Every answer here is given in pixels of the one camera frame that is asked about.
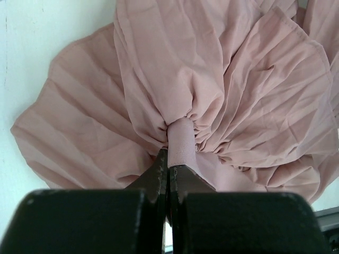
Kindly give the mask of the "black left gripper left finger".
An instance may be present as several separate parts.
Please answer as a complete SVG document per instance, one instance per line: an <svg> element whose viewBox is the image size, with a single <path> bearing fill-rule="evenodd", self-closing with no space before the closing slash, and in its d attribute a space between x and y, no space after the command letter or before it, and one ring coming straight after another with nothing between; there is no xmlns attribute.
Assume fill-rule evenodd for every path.
<svg viewBox="0 0 339 254"><path fill-rule="evenodd" d="M40 189L19 204L1 253L164 253L167 151L125 189Z"/></svg>

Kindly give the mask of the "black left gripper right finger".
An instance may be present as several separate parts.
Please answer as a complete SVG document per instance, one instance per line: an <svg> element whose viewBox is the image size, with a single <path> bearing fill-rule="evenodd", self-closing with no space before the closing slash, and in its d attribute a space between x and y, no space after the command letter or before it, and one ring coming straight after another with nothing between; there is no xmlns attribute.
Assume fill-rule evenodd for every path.
<svg viewBox="0 0 339 254"><path fill-rule="evenodd" d="M169 169L174 253L330 253L308 203L286 192L215 192Z"/></svg>

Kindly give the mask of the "pink pleated skirt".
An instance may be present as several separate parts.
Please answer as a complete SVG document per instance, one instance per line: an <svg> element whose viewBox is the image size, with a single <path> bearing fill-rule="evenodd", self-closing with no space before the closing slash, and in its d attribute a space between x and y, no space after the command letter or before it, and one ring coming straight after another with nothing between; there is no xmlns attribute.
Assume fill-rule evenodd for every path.
<svg viewBox="0 0 339 254"><path fill-rule="evenodd" d="M124 188L161 149L215 190L314 202L338 176L338 1L117 1L12 126L52 188Z"/></svg>

